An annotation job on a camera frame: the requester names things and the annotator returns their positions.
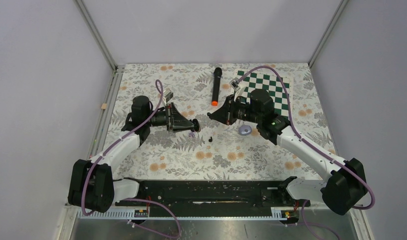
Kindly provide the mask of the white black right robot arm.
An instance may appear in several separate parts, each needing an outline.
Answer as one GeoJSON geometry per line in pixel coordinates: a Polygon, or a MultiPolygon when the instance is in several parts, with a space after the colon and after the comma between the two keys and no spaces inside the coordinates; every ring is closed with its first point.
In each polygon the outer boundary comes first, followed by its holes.
{"type": "Polygon", "coordinates": [[[322,178],[299,180],[291,177],[286,181],[286,187],[278,192],[281,204],[291,206],[297,200],[322,202],[343,216],[367,193],[372,193],[359,160],[346,160],[307,139],[291,121],[275,112],[273,99],[266,90],[253,90],[249,103],[241,100],[242,97],[231,94],[219,109],[207,115],[227,126],[237,120],[255,123],[264,139],[296,155],[322,178]]]}

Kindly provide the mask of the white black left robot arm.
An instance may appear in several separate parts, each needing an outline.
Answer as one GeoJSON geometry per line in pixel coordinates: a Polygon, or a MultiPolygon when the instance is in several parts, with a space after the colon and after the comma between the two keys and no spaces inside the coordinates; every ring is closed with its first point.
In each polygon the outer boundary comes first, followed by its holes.
{"type": "Polygon", "coordinates": [[[142,205],[147,193],[140,188],[138,180],[115,179],[113,173],[127,156],[145,142],[152,127],[161,126],[171,133],[201,130],[196,118],[187,119],[172,102],[153,108],[148,97],[140,95],[133,98],[120,137],[89,160],[79,159],[74,163],[68,203],[84,208],[87,216],[93,212],[105,213],[112,204],[125,199],[136,206],[142,205]]]}

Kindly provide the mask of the black earbud charging case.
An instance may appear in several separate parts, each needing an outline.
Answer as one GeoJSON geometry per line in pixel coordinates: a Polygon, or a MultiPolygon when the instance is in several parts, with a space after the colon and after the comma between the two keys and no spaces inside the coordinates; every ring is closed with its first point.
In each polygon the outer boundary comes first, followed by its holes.
{"type": "Polygon", "coordinates": [[[196,118],[194,118],[194,119],[192,120],[192,123],[193,123],[193,129],[194,129],[194,131],[195,131],[196,133],[200,132],[200,131],[201,131],[201,126],[200,126],[199,121],[198,121],[196,118]]]}

